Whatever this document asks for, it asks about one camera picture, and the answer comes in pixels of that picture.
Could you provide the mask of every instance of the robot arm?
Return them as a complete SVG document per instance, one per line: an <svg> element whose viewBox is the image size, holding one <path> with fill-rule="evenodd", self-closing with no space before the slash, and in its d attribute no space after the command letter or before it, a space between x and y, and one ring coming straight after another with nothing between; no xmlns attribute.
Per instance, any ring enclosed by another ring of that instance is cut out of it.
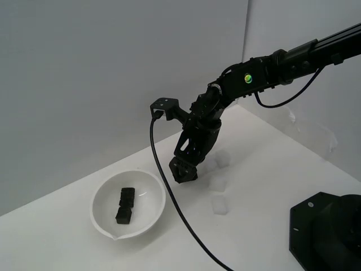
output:
<svg viewBox="0 0 361 271"><path fill-rule="evenodd" d="M160 98L151 104L152 116L163 111L166 120L177 119L183 125L169 163L178 183L197 179L196 166L215 144L224 109L235 99L256 95L277 85L288 85L296 78L315 73L323 67L341 64L361 54L361 24L323 40L313 40L290 51L278 50L269 56L251 58L234 64L208 84L206 93L192 103L191 112L179 107L178 100Z"/></svg>

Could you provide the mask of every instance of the black cube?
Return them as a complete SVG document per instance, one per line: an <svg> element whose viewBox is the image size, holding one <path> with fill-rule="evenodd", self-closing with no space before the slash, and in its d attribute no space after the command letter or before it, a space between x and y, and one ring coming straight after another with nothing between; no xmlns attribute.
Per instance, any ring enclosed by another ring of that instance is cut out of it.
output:
<svg viewBox="0 0 361 271"><path fill-rule="evenodd" d="M119 207L115 219L118 224L129 224L131 218L131 209Z"/></svg>

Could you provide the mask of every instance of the white wall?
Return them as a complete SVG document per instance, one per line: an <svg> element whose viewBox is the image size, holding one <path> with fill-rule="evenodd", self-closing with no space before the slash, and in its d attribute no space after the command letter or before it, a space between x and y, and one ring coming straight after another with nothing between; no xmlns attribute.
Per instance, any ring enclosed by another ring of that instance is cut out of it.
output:
<svg viewBox="0 0 361 271"><path fill-rule="evenodd" d="M155 99L241 61L247 4L1 1L0 215L147 147Z"/></svg>
<svg viewBox="0 0 361 271"><path fill-rule="evenodd" d="M244 61L320 40L360 23L360 14L360 0L250 0ZM361 180L360 67L361 56L326 67L287 107L265 109L254 97L241 98L239 104ZM266 90L260 98L265 104L282 102L309 79Z"/></svg>

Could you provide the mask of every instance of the black wire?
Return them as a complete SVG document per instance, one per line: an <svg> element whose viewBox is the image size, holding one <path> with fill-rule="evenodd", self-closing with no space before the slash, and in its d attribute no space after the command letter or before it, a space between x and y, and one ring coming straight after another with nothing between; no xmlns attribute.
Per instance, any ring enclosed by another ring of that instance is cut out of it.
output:
<svg viewBox="0 0 361 271"><path fill-rule="evenodd" d="M266 108L277 108L277 107L281 107L281 106L284 106L285 104L293 101L294 99L296 99L298 96L300 96L311 84L312 82L316 79L316 77L320 74L320 72L323 70L324 67L321 67L319 68L315 74L312 76L312 78L308 81L308 83L303 87L303 89L301 89L295 96L289 98L288 100L285 100L284 102L282 103L279 103L279 104L275 104L273 106L267 106L265 104L263 104L261 102L261 100L259 99L259 96L258 96L258 92L255 92L254 93L254 96L256 96L256 100L257 100L257 103L260 105L260 106L263 106L263 107L266 107Z"/></svg>
<svg viewBox="0 0 361 271"><path fill-rule="evenodd" d="M174 197L174 194L173 192L171 191L171 188L168 184L168 181L164 175L164 172L163 172L163 169L162 169L162 166L160 165L160 162L159 162L159 159L158 159L158 156L157 156L157 152L156 152L156 148L154 146L154 138L153 138L153 127L154 127L154 122L156 121L157 119L152 119L152 122L151 122L151 127L150 127L150 138L151 138L151 148L152 148L152 152L153 152L153 156L154 156L154 159L156 161L156 164L157 164L157 167L158 167L158 170L159 170L159 173L160 173L160 176L162 177L163 181L164 181L164 184L165 184L165 187L167 188L168 190L168 193L169 193L169 196L171 198L171 201L173 202L174 204L174 207L175 209L177 210L180 218L182 219L183 223L185 224L185 226L187 227L187 229L190 231L190 233L192 234L192 236L194 237L194 239L196 239L197 243L203 248L203 250L205 251L205 253L207 253L207 255L209 257L212 258L212 260L214 260L217 264L219 264L221 267L223 267L225 270L227 271L233 271L231 268L229 268L227 265L225 265L223 262L221 262L220 260L218 260L209 250L208 248L203 244L203 242L199 239L199 237L197 236L197 234L193 231L193 229L191 228L191 225L188 223L188 221L186 220L185 216L183 215L178 203L177 203L177 200L175 199Z"/></svg>

